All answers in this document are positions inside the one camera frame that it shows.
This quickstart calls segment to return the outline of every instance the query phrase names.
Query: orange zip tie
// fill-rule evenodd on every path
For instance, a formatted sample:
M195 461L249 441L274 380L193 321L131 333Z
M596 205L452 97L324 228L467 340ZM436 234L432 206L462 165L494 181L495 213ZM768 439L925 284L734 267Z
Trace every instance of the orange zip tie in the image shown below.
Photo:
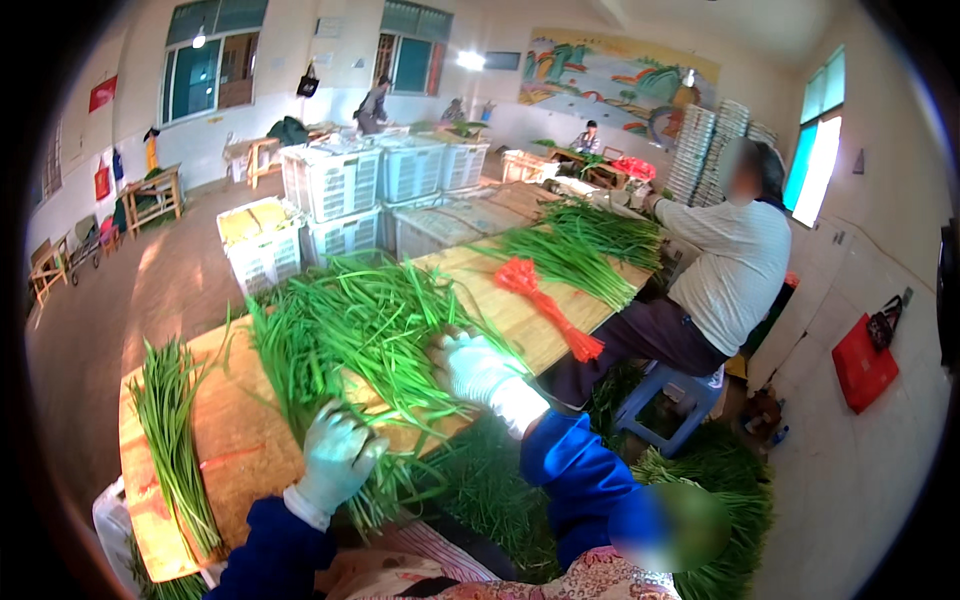
M576 328L561 312L557 302L540 291L538 279L533 259L520 259L516 256L493 274L493 281L498 287L526 296L544 317L557 326L573 351L574 358L586 363L599 356L603 351L603 342Z

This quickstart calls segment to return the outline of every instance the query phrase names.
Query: cart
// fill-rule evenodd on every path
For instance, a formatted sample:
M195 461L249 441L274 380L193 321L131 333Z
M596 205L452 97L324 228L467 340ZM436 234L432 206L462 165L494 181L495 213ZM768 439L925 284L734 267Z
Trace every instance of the cart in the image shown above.
M77 239L80 240L80 245L70 253L70 258L67 261L67 272L71 274L70 282L76 286L80 283L76 269L84 264L89 256L93 255L94 269L100 266L100 228L97 227L96 218L90 215L78 221L73 230L77 234Z

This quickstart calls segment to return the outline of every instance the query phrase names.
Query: green cloth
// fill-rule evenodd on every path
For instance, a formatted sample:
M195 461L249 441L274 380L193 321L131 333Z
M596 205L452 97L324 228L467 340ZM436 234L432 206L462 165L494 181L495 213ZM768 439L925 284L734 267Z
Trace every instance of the green cloth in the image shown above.
M286 116L282 121L277 121L267 132L267 137L275 137L280 140L280 146L299 146L307 142L307 130L297 119Z

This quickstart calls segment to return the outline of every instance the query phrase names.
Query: tiled floor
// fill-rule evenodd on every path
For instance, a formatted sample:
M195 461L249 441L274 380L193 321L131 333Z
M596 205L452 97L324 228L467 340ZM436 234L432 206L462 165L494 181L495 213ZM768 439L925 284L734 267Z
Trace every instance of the tiled floor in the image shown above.
M119 252L87 261L80 284L57 284L27 321L38 421L48 460L77 511L120 474L117 395L121 376L143 360L143 338L192 338L221 323L227 301L243 301L217 233L217 214L277 193L279 175L254 192L215 183L187 193L183 218L126 236Z

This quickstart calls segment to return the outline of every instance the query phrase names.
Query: window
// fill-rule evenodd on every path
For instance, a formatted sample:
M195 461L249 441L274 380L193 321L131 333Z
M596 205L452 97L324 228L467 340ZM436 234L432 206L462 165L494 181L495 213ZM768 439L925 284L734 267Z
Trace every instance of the window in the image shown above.
M800 135L783 203L793 218L813 227L827 194L840 148L840 106L845 93L846 64L840 46L806 85Z
M387 0L380 21L373 80L386 75L394 92L436 96L453 15Z
M488 52L486 59L486 62L483 63L485 69L516 71L520 68L519 52Z
M253 102L253 67L267 0L202 0L174 8L160 123ZM194 47L203 29L205 42Z
M59 121L50 142L47 144L47 152L43 159L43 200L48 200L54 195L54 192L63 187L63 180L60 178L61 128L62 122Z

